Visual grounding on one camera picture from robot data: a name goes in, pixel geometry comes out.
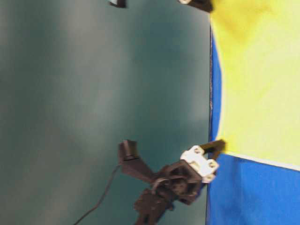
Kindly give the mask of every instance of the black plastic part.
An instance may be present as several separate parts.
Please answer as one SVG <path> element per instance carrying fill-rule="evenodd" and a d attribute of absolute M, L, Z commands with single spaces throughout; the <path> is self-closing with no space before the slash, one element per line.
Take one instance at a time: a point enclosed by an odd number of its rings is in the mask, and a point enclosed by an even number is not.
<path fill-rule="evenodd" d="M 210 13 L 213 10 L 212 3 L 210 0 L 191 0 L 186 5 L 195 7 L 208 13 Z"/>
<path fill-rule="evenodd" d="M 168 182 L 162 185 L 171 189 L 178 200 L 187 205 L 197 198 L 202 188 L 202 177 L 185 160 L 165 166 L 158 174 L 168 178 Z"/>
<path fill-rule="evenodd" d="M 173 209 L 172 202 L 176 195 L 164 187 L 160 187 L 157 192 L 153 195 L 149 189 L 145 189 L 135 202 L 135 210 L 139 212 L 135 225 L 156 225 L 167 209 Z"/>
<path fill-rule="evenodd" d="M 211 153 L 212 159 L 216 160 L 218 156 L 221 154 L 223 148 L 225 147 L 225 142 L 223 140 L 208 142 L 206 144 L 200 145 L 200 147 L 204 150 L 204 153 Z"/>
<path fill-rule="evenodd" d="M 127 8 L 127 1 L 126 0 L 117 0 L 117 4 L 112 3 L 109 1 L 111 6 L 115 6 L 117 8 Z"/>
<path fill-rule="evenodd" d="M 125 140 L 119 144 L 119 164 L 122 172 L 137 179 L 152 183 L 155 177 L 153 171 L 139 158 L 136 142 Z"/>

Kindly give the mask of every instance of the white bracket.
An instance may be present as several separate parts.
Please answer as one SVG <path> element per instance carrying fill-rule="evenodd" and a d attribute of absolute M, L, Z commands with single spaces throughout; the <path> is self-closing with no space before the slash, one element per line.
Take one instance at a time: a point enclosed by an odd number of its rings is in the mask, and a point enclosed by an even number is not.
<path fill-rule="evenodd" d="M 206 159 L 204 150 L 195 145 L 190 150 L 185 151 L 180 159 L 185 160 L 200 176 L 202 183 L 210 183 L 214 178 L 214 172 L 219 168 L 219 164 L 214 159 Z"/>

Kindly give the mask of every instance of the black cable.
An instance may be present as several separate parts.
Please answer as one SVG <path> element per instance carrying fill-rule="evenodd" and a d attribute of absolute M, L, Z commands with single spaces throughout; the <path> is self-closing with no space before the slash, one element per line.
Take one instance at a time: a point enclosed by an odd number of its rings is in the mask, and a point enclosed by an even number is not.
<path fill-rule="evenodd" d="M 92 211 L 94 211 L 96 208 L 99 207 L 99 205 L 102 203 L 102 201 L 104 200 L 105 196 L 107 195 L 107 193 L 109 191 L 109 188 L 110 188 L 110 186 L 112 184 L 113 177 L 115 176 L 115 174 L 116 174 L 116 172 L 117 172 L 117 170 L 118 170 L 119 167 L 120 167 L 120 165 L 117 165 L 116 168 L 113 170 L 113 172 L 112 172 L 112 174 L 111 174 L 111 176 L 109 178 L 109 181 L 108 181 L 108 183 L 106 185 L 105 191 L 102 194 L 100 200 L 97 202 L 97 204 L 93 208 L 91 208 L 89 211 L 87 211 L 82 217 L 80 217 L 79 220 L 77 220 L 77 222 L 74 223 L 74 225 L 79 224 L 79 222 L 82 221 L 87 215 L 89 215 Z"/>

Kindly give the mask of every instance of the white connector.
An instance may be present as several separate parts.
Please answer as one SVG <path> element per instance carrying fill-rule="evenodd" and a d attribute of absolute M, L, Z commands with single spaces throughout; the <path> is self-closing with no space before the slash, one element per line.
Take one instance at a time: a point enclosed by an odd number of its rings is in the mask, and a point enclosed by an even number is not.
<path fill-rule="evenodd" d="M 204 150 L 195 145 L 190 150 L 185 151 L 180 159 L 185 160 L 200 176 L 202 183 L 210 183 L 214 178 L 214 172 L 219 168 L 219 164 L 214 159 L 206 159 Z"/>

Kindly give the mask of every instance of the yellow sheet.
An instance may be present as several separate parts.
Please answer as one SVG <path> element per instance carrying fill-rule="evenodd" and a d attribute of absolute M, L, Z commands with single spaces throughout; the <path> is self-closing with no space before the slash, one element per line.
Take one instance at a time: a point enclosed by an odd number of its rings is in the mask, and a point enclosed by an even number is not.
<path fill-rule="evenodd" d="M 213 0 L 226 153 L 300 170 L 300 0 Z"/>

